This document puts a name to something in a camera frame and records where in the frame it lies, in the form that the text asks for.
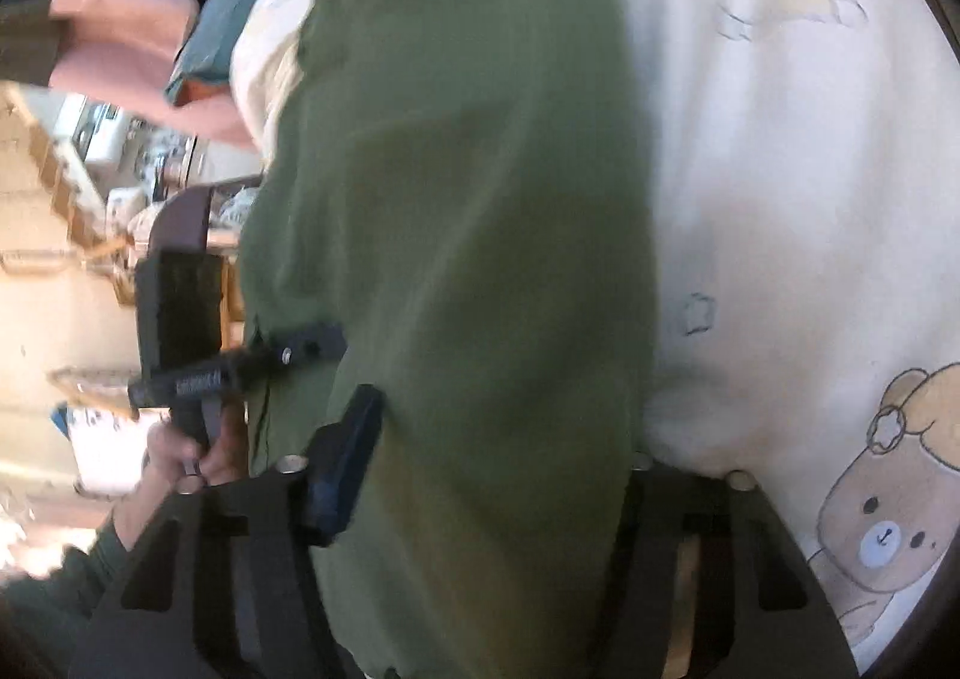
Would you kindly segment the person's left hand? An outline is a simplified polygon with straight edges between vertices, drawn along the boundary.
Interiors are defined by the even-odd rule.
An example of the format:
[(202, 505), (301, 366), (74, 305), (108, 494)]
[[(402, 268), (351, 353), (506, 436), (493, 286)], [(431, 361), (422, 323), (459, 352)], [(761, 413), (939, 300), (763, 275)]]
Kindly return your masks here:
[(132, 549), (172, 492), (195, 492), (239, 481), (249, 472), (247, 453), (245, 406), (236, 401), (224, 404), (220, 435), (206, 451), (171, 422), (155, 425), (148, 434), (142, 479), (112, 509), (117, 539), (124, 548)]

